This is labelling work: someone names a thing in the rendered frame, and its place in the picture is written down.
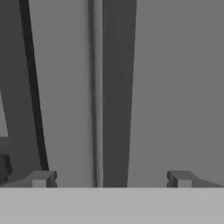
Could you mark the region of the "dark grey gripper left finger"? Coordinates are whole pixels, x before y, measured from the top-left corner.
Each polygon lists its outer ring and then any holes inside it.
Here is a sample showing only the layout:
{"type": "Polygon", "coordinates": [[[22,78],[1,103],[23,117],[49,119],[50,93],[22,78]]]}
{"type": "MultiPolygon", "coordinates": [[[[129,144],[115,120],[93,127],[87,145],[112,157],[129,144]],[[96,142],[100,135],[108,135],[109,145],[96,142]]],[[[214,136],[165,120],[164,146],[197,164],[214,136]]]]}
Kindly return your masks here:
{"type": "Polygon", "coordinates": [[[56,171],[33,171],[27,177],[15,182],[7,183],[2,187],[40,188],[56,187],[56,171]]]}

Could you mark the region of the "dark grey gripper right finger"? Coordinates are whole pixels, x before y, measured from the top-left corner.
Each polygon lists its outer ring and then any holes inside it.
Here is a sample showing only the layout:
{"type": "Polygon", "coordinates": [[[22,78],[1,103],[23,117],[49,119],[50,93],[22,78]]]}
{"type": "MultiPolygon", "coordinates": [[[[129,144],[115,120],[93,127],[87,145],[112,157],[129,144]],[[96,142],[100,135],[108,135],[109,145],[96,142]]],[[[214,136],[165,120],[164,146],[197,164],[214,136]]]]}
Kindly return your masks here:
{"type": "Polygon", "coordinates": [[[221,185],[199,178],[191,171],[168,171],[167,179],[168,187],[221,187],[221,185]]]}

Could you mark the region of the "light grey fridge door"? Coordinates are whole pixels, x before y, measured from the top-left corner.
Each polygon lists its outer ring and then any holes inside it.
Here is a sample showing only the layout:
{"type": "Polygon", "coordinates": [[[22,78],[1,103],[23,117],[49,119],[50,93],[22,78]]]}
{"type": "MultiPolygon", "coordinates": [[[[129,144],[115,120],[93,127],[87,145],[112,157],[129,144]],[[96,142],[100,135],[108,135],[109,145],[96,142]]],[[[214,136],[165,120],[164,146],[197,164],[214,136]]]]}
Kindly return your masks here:
{"type": "Polygon", "coordinates": [[[45,147],[59,187],[94,185],[89,0],[29,0],[45,147]]]}

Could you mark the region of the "dark grey fridge door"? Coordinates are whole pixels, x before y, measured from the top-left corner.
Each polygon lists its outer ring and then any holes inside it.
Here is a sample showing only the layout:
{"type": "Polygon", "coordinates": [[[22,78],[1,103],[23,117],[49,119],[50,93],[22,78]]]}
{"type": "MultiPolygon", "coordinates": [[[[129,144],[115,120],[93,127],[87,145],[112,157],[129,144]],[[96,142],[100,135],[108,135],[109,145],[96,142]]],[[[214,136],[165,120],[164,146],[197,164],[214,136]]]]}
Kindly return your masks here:
{"type": "Polygon", "coordinates": [[[129,185],[224,185],[224,0],[137,0],[129,185]]]}

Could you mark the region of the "dark grey cabinet side panel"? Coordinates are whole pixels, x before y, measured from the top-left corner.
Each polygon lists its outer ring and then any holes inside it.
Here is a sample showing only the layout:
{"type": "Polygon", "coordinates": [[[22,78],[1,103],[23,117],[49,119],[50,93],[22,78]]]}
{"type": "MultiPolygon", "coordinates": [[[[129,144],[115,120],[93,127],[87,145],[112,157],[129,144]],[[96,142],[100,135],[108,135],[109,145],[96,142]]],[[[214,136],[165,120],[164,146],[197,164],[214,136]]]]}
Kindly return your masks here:
{"type": "Polygon", "coordinates": [[[0,0],[0,92],[10,139],[12,182],[40,168],[18,0],[0,0]]]}

